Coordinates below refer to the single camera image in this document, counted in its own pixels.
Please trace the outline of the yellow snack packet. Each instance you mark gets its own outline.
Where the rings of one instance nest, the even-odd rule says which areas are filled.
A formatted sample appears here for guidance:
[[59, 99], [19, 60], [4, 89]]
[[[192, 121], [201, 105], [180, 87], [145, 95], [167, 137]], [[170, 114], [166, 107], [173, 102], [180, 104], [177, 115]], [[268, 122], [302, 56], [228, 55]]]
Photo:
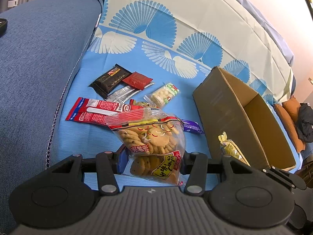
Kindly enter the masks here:
[[248, 160], [245, 158], [237, 144], [233, 140], [228, 139], [226, 132], [223, 132], [221, 135], [219, 135], [218, 140], [220, 141], [220, 149], [224, 155], [233, 156], [244, 164], [250, 166]]

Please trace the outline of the purple chocolate bar wrapper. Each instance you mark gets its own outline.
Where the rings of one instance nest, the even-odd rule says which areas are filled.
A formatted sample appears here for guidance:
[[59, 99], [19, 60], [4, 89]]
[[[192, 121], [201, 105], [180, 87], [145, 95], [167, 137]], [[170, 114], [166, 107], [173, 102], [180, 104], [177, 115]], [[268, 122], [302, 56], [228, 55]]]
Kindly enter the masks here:
[[184, 132], [189, 132], [189, 133], [194, 133], [194, 134], [204, 134], [203, 130], [201, 129], [200, 125], [191, 120], [181, 120], [183, 122], [183, 131]]

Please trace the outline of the clear bag of cookies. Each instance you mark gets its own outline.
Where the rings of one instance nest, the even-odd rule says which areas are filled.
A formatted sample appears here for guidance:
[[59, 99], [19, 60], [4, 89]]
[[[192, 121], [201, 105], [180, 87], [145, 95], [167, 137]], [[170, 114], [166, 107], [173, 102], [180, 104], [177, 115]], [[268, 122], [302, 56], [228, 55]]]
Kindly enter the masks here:
[[105, 123], [128, 148], [133, 176], [179, 184], [186, 147], [181, 119], [159, 108], [140, 108], [107, 116]]

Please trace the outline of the black chocolate wafer pack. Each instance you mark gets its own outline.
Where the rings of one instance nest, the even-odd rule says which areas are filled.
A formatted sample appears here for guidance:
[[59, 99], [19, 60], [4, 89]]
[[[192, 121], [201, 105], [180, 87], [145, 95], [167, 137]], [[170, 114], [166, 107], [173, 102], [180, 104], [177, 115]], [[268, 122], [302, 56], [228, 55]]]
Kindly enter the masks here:
[[118, 64], [115, 64], [112, 69], [108, 70], [106, 73], [94, 80], [89, 87], [92, 87], [98, 95], [106, 99], [112, 90], [121, 84], [123, 79], [129, 77], [131, 74], [132, 72]]

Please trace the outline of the green-label sachima pack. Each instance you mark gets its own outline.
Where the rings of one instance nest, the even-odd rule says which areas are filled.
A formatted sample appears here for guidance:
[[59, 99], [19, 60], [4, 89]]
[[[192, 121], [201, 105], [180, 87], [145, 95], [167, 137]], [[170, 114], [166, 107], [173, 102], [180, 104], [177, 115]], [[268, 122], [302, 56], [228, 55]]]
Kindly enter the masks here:
[[179, 93], [180, 90], [174, 84], [167, 83], [152, 94], [145, 95], [144, 100], [154, 107], [163, 108]]

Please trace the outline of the red square snack packet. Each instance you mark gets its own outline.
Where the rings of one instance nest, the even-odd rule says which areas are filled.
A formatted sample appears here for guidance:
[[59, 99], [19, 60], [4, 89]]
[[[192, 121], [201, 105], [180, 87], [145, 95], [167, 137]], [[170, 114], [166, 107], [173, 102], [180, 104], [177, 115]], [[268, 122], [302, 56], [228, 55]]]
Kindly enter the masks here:
[[139, 89], [144, 90], [144, 88], [152, 82], [152, 78], [148, 78], [147, 76], [134, 72], [130, 76], [124, 78], [122, 81], [126, 83], [127, 85]]

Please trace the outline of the black jacket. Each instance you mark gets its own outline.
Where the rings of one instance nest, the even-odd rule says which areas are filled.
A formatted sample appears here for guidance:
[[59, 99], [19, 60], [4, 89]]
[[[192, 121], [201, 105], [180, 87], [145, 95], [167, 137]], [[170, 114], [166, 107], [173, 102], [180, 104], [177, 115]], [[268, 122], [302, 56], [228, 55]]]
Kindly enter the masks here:
[[301, 103], [296, 122], [296, 130], [298, 137], [306, 142], [313, 142], [313, 110], [307, 103]]

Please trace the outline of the orange pillow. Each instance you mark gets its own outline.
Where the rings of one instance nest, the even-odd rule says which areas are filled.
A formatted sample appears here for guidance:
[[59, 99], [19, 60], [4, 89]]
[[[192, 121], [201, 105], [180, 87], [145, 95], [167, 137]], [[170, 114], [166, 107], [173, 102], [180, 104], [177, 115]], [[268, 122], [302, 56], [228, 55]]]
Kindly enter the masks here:
[[306, 148], [304, 141], [299, 138], [296, 129], [299, 108], [300, 103], [294, 96], [288, 101], [283, 102], [281, 105], [278, 103], [274, 104], [274, 109], [298, 153], [304, 151]]

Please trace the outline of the red long wafer pack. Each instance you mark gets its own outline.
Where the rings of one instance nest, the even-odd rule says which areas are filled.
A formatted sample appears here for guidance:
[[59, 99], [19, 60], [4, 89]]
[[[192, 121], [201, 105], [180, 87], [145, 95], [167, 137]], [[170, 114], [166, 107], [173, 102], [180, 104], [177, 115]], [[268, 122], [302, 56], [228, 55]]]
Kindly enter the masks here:
[[65, 120], [106, 126], [106, 116], [142, 108], [137, 105], [79, 97]]

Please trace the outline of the brown cardboard box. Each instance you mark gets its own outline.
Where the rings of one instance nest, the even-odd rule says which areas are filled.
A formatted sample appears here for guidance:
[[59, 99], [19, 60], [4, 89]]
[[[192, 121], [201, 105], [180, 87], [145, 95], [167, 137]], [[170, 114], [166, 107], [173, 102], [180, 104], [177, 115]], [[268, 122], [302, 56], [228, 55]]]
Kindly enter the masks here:
[[222, 133], [234, 141], [256, 169], [296, 167], [291, 144], [261, 95], [229, 72], [214, 67], [193, 98], [211, 157], [222, 156]]

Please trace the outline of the silver foil snack bar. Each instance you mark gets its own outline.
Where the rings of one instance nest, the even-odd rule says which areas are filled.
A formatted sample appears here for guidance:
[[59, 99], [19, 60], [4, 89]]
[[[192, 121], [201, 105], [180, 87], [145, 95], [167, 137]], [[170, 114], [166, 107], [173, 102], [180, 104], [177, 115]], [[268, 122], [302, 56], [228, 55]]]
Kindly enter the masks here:
[[105, 100], [123, 104], [139, 92], [141, 92], [141, 90], [128, 85], [116, 90], [115, 92], [110, 94]]

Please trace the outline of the grey-blue sheet on backrest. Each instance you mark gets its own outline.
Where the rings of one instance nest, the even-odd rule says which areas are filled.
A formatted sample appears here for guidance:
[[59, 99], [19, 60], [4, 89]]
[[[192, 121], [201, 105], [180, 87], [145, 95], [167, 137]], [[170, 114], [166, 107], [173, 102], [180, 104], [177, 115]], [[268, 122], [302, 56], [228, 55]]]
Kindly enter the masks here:
[[281, 34], [274, 28], [274, 26], [265, 18], [262, 12], [253, 5], [249, 0], [236, 0], [242, 7], [244, 7], [254, 18], [255, 20], [264, 28], [268, 35], [277, 45], [278, 49], [288, 62], [289, 66], [293, 65], [294, 53], [288, 46], [285, 39]]

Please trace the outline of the blue fabric sofa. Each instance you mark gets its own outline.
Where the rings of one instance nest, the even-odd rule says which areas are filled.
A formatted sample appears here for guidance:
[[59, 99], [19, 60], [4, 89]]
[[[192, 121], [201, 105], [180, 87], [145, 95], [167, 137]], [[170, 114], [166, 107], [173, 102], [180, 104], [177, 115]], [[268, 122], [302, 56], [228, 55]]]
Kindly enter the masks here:
[[1, 14], [1, 233], [16, 227], [8, 199], [49, 167], [63, 103], [104, 0], [33, 0]]

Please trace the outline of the blue fan-pattern sofa cover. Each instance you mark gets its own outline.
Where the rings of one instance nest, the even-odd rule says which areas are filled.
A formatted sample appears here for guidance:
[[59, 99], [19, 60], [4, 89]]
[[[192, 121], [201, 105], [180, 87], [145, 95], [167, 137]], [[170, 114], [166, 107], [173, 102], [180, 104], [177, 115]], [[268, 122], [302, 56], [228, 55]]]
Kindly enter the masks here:
[[95, 35], [63, 103], [51, 164], [71, 154], [92, 158], [120, 146], [108, 128], [65, 120], [79, 97], [100, 99], [89, 85], [115, 64], [153, 79], [137, 100], [174, 84], [180, 93], [165, 111], [193, 121], [200, 118], [192, 93], [215, 66], [269, 104], [288, 100], [296, 83], [275, 42], [236, 0], [104, 0]]

